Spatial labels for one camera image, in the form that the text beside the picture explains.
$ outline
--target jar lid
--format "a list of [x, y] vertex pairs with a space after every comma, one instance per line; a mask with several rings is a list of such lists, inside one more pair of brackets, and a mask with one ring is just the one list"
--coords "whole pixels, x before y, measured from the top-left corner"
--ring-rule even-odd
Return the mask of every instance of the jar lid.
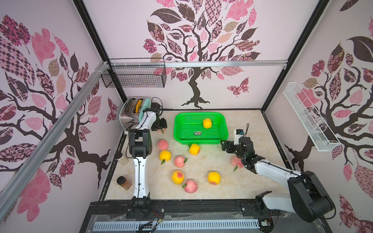
[[119, 176], [117, 179], [117, 184], [122, 185], [126, 182], [126, 178], [124, 176]]

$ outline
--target aluminum rail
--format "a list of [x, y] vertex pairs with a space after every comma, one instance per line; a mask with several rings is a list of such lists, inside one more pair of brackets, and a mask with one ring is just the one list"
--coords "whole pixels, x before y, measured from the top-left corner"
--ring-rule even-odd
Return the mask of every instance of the aluminum rail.
[[82, 89], [77, 93], [74, 99], [71, 100], [71, 103], [67, 106], [66, 110], [60, 115], [46, 136], [39, 142], [30, 157], [26, 159], [18, 172], [5, 186], [0, 194], [0, 222], [33, 178], [34, 174], [37, 172], [52, 147], [56, 144], [57, 140], [61, 137], [61, 134], [68, 126], [71, 119], [76, 115], [78, 109], [101, 78], [102, 72], [104, 72], [107, 67], [107, 62], [102, 62], [96, 70], [91, 73]]
[[[153, 66], [163, 65], [163, 62], [113, 62], [115, 66]], [[221, 62], [165, 62], [167, 68], [171, 67], [222, 67], [222, 66], [286, 66], [287, 60], [253, 60], [253, 61], [221, 61]]]

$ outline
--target butterfly decal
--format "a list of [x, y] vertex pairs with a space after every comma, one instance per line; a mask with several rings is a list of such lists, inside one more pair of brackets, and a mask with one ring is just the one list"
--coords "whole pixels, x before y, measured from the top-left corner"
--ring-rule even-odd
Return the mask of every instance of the butterfly decal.
[[109, 97], [107, 98], [107, 101], [109, 103], [110, 113], [107, 115], [106, 122], [109, 122], [111, 120], [117, 119], [116, 111], [118, 107], [112, 102], [112, 100]]
[[249, 92], [249, 87], [247, 84], [249, 83], [249, 78], [245, 78], [240, 86], [229, 86], [227, 87], [228, 90], [232, 91], [234, 95], [238, 97], [239, 94], [242, 92]]

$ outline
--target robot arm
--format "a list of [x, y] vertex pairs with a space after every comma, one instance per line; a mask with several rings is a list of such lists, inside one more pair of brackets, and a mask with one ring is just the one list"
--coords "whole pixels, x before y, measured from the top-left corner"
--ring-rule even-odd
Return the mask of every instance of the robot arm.
[[306, 222], [312, 222], [335, 209], [334, 203], [317, 176], [306, 171], [290, 170], [255, 154], [253, 142], [242, 129], [234, 130], [234, 141], [221, 141], [223, 151], [235, 154], [246, 169], [266, 176], [289, 189], [289, 193], [264, 192], [256, 197], [259, 214], [266, 210], [294, 212]]

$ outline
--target wire basket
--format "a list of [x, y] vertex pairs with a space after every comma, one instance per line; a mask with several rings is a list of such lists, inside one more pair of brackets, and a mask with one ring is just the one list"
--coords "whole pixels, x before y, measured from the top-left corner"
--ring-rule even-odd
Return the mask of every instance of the wire basket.
[[101, 75], [105, 87], [115, 87], [116, 80], [121, 87], [164, 87], [166, 84], [164, 61], [155, 64], [149, 62], [112, 64], [111, 67], [112, 69], [107, 69]]
[[341, 144], [319, 110], [297, 82], [289, 82], [283, 93], [318, 151], [331, 151]]

